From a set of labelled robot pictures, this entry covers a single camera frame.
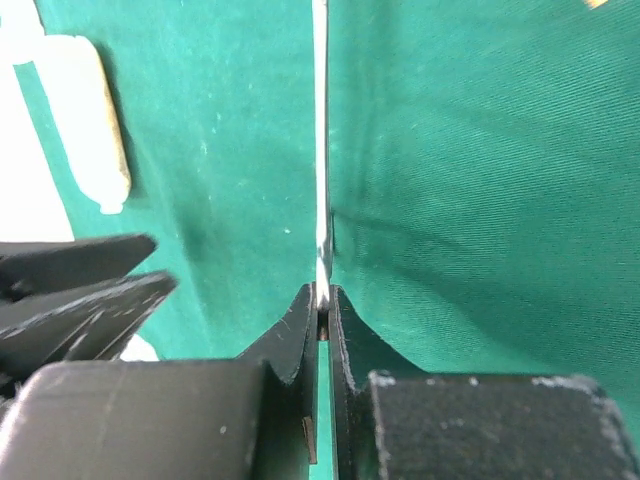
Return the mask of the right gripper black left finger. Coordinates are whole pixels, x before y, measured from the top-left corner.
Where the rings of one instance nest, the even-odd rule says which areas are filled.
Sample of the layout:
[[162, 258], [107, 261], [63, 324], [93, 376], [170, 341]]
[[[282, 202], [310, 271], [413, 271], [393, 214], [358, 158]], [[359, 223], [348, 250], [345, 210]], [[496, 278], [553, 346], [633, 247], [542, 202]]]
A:
[[231, 359], [40, 369], [1, 425], [5, 479], [305, 479], [317, 460], [315, 289]]

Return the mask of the white gauze pad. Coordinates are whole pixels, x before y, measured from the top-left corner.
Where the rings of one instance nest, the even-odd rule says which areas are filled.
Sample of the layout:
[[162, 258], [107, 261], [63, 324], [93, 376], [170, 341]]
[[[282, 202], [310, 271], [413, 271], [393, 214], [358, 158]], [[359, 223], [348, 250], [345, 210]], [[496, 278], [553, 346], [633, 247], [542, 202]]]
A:
[[126, 362], [156, 362], [159, 357], [150, 343], [135, 334], [127, 343], [119, 359]]

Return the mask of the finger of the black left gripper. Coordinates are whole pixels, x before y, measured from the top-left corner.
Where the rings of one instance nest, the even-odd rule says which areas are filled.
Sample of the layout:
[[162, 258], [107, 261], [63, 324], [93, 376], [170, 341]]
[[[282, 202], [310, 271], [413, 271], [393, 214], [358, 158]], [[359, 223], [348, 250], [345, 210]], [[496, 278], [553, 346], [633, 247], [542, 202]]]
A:
[[1, 298], [21, 300], [123, 277], [156, 249], [146, 234], [70, 242], [3, 242]]
[[4, 305], [1, 373], [25, 380], [49, 363], [114, 359], [175, 287], [161, 271]]

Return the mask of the orange adhesive bandage strip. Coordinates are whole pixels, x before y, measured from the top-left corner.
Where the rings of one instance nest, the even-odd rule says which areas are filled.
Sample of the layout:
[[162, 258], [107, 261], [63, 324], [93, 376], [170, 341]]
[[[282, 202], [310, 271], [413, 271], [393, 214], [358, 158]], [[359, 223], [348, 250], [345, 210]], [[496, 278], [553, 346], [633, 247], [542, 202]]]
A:
[[608, 0], [584, 0], [584, 3], [590, 8], [595, 9], [606, 4]]

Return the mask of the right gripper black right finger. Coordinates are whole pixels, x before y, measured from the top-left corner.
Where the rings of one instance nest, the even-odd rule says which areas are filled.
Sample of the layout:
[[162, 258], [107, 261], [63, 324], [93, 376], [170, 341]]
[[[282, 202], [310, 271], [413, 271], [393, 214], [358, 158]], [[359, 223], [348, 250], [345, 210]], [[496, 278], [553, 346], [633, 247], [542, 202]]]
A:
[[429, 373], [334, 287], [328, 314], [338, 479], [635, 479], [616, 403], [578, 376]]

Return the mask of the steel hemostat forceps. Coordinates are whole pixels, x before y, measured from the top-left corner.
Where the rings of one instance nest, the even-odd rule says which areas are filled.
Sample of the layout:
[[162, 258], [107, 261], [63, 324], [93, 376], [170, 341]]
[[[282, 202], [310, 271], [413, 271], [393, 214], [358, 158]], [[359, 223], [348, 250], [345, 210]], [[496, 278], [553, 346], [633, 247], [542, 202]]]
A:
[[319, 311], [326, 312], [330, 305], [333, 264], [328, 156], [328, 2], [312, 0], [311, 11], [314, 58], [316, 305]]

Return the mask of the beige packaged dressing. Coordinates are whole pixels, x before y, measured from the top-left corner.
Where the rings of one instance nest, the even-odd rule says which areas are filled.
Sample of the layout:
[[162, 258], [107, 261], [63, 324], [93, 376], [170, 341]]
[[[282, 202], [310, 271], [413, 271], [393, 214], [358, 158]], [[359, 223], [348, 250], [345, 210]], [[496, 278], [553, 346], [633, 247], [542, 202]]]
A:
[[45, 35], [26, 58], [35, 65], [78, 189], [117, 215], [132, 189], [118, 114], [97, 48], [83, 36]]

